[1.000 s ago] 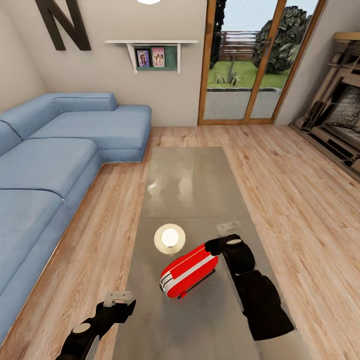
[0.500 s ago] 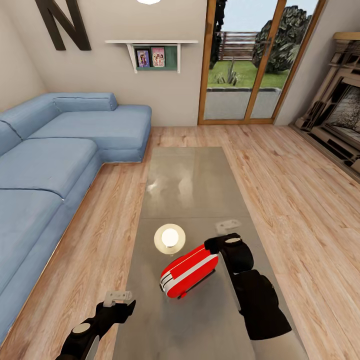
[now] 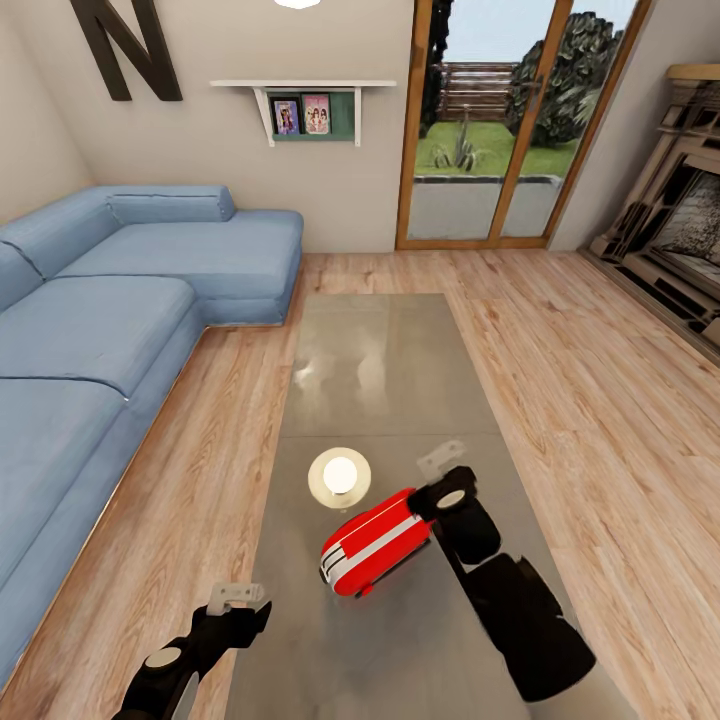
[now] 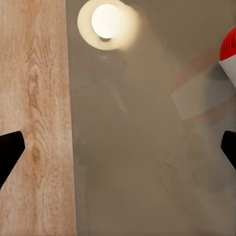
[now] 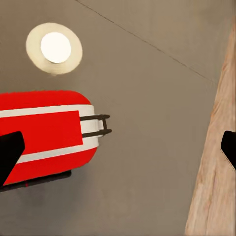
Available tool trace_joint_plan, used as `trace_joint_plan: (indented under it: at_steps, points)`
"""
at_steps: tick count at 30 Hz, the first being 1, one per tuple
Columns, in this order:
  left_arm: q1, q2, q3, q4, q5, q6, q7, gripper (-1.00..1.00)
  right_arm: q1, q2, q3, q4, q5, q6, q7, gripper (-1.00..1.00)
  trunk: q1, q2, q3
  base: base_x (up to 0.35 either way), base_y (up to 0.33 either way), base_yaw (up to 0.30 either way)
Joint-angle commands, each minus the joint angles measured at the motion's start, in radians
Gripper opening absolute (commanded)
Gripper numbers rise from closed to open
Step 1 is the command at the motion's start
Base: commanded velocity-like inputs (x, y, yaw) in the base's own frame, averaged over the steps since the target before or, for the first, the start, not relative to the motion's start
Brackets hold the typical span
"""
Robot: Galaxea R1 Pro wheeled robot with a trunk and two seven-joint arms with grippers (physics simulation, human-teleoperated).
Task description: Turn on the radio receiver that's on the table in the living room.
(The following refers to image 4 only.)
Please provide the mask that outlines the radio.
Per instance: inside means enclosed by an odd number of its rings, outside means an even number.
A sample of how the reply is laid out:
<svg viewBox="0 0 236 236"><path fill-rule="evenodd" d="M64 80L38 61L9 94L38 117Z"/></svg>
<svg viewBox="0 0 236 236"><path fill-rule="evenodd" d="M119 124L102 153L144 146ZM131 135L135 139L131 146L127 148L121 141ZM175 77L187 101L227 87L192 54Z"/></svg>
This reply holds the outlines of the radio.
<svg viewBox="0 0 236 236"><path fill-rule="evenodd" d="M220 65L236 88L236 27L224 38L219 58Z"/></svg>

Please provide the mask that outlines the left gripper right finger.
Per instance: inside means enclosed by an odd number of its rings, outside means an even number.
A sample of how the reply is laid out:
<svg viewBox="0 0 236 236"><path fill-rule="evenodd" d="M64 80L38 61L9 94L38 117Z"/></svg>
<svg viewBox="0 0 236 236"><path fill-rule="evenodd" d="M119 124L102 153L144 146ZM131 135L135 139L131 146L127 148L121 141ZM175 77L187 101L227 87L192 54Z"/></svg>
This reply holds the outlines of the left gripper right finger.
<svg viewBox="0 0 236 236"><path fill-rule="evenodd" d="M225 131L222 138L221 149L236 169L236 132Z"/></svg>

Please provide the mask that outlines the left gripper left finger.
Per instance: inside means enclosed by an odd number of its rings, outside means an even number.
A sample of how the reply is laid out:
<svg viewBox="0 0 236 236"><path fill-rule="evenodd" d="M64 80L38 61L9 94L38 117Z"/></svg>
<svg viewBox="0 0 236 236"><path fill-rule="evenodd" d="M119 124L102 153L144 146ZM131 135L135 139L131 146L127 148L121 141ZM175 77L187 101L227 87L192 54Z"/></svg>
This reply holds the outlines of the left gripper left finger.
<svg viewBox="0 0 236 236"><path fill-rule="evenodd" d="M0 136L0 189L25 150L21 131Z"/></svg>

